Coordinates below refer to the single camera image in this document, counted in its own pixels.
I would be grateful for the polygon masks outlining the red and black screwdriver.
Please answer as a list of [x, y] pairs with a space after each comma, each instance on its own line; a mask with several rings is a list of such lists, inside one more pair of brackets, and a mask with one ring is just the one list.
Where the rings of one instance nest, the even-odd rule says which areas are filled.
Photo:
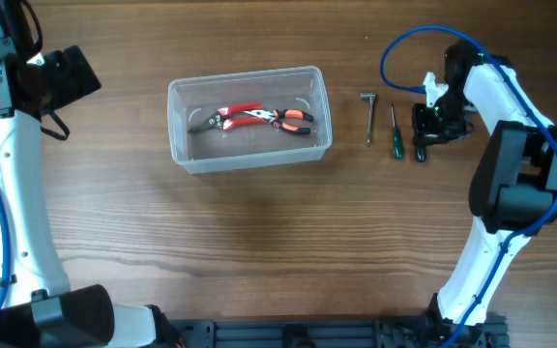
[[427, 158], [426, 146], [415, 144], [415, 159], [417, 162], [425, 162]]

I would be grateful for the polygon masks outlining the green handled screwdriver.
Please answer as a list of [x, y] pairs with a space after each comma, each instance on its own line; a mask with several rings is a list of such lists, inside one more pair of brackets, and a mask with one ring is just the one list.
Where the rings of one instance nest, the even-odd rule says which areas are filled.
[[392, 143], [393, 143], [393, 154], [396, 160], [402, 160], [404, 156], [404, 148], [402, 145], [402, 138], [400, 130], [396, 124], [396, 112], [395, 107], [391, 104], [391, 115], [392, 115]]

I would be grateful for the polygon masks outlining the small metal socket wrench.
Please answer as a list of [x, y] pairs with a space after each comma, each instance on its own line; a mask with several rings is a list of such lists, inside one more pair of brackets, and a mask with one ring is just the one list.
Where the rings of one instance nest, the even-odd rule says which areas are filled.
[[374, 92], [369, 93], [362, 93], [360, 95], [361, 100], [368, 102], [369, 111], [367, 116], [367, 128], [366, 128], [366, 145], [369, 147], [371, 145], [372, 140], [372, 126], [373, 126], [373, 115], [374, 115], [374, 106], [377, 95]]

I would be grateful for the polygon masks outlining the red handled pruning shears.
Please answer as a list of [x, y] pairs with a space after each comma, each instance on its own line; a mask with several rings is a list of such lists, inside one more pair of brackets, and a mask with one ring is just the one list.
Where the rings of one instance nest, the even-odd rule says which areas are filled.
[[243, 126], [264, 124], [265, 120], [262, 118], [254, 116], [237, 117], [237, 114], [261, 109], [262, 107], [263, 104], [261, 102], [248, 102], [221, 107], [199, 125], [190, 127], [188, 133], [199, 133], [209, 130], [232, 131]]

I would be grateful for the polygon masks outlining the clear plastic container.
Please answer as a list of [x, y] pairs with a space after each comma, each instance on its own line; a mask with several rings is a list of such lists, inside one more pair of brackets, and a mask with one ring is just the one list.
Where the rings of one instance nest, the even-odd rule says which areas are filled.
[[[188, 133], [219, 108], [261, 102], [237, 117], [264, 124]], [[182, 78], [168, 87], [173, 160], [190, 174], [319, 160], [333, 142], [322, 72], [314, 66]]]

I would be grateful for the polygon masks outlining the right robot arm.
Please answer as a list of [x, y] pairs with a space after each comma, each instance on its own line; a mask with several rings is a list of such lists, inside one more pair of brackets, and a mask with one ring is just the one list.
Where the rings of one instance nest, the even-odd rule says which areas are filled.
[[460, 40], [445, 52], [443, 82], [425, 76], [425, 102], [412, 111], [417, 161], [429, 146], [458, 140], [478, 113], [490, 138], [469, 188], [473, 222], [455, 269], [435, 296], [444, 324], [477, 327], [514, 257], [557, 218], [557, 126], [519, 86], [511, 62]]

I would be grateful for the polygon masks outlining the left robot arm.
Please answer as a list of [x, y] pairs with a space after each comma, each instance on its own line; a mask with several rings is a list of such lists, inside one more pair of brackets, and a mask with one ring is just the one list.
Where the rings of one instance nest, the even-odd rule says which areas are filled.
[[0, 347], [181, 347], [155, 306], [111, 301], [101, 285], [72, 289], [53, 243], [41, 146], [64, 141], [43, 117], [101, 84], [77, 46], [43, 54], [31, 5], [0, 0]]

